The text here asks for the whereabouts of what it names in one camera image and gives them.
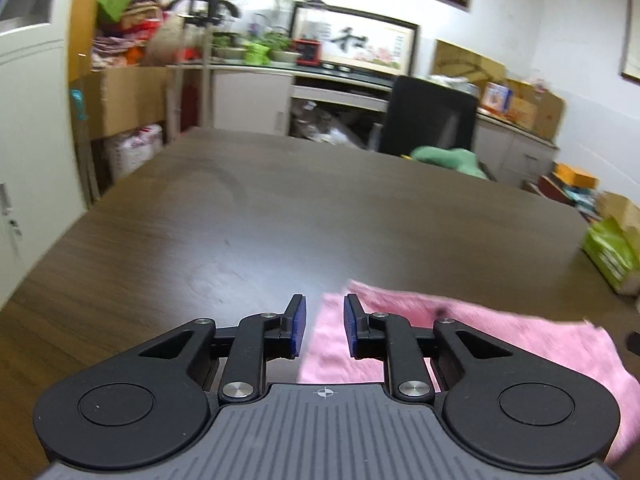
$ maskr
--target black office chair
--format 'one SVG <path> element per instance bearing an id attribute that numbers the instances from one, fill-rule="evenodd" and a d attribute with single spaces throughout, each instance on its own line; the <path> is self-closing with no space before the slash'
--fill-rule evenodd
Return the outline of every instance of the black office chair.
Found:
<path id="1" fill-rule="evenodd" d="M 414 77 L 399 76 L 391 91 L 378 151 L 409 155 L 419 146 L 472 151 L 478 99 Z"/>

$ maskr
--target gray ribbed plate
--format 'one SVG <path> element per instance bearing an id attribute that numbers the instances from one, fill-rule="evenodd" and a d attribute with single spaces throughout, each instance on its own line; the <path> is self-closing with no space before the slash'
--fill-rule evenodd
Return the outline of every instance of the gray ribbed plate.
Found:
<path id="1" fill-rule="evenodd" d="M 389 399 L 380 384 L 274 384 L 223 408 L 182 454 L 145 470 L 98 474 L 54 464 L 41 480 L 611 480 L 592 464 L 556 475 L 503 471 L 473 457 L 430 408 Z"/>

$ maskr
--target pink towel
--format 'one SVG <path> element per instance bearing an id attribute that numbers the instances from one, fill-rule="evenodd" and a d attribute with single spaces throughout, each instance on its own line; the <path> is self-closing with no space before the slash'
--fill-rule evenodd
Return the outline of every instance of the pink towel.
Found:
<path id="1" fill-rule="evenodd" d="M 619 459 L 640 436 L 640 384 L 623 367 L 613 341 L 603 328 L 587 321 L 556 323 L 539 317 L 517 316 L 449 298 L 392 292 L 353 281 L 347 284 L 344 294 L 324 295 L 310 343 L 302 357 L 298 382 L 383 381 L 382 362 L 356 361 L 349 356 L 342 309 L 344 295 L 350 292 L 358 295 L 368 313 L 399 314 L 414 326 L 428 328 L 433 327 L 437 318 L 452 317 L 598 381 L 616 397 L 621 415 L 607 463 Z"/>

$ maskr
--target dark brown tabletop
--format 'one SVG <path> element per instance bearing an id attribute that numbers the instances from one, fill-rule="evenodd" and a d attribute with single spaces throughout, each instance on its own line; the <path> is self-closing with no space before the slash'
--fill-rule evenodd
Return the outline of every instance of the dark brown tabletop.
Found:
<path id="1" fill-rule="evenodd" d="M 418 162 L 193 130 L 73 225 L 0 313 L 0 477 L 46 466 L 31 410 L 57 380 L 197 317 L 281 312 L 298 292 L 309 332 L 321 294 L 349 278 L 587 318 L 638 377 L 623 339 L 640 316 L 580 250 L 585 230 L 567 206 Z M 297 367 L 272 362 L 269 379 Z M 636 478 L 640 449 L 615 469 Z"/>

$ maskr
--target metal screw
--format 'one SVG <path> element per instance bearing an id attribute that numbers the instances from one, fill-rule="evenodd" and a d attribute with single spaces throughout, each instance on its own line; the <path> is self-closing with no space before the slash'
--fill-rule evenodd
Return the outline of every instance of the metal screw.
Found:
<path id="1" fill-rule="evenodd" d="M 398 390 L 407 397 L 422 397 L 431 390 L 427 383 L 422 381 L 407 381 L 398 386 Z"/>
<path id="2" fill-rule="evenodd" d="M 249 383 L 228 383 L 222 388 L 222 393 L 233 399 L 244 399 L 254 392 L 254 387 Z"/>

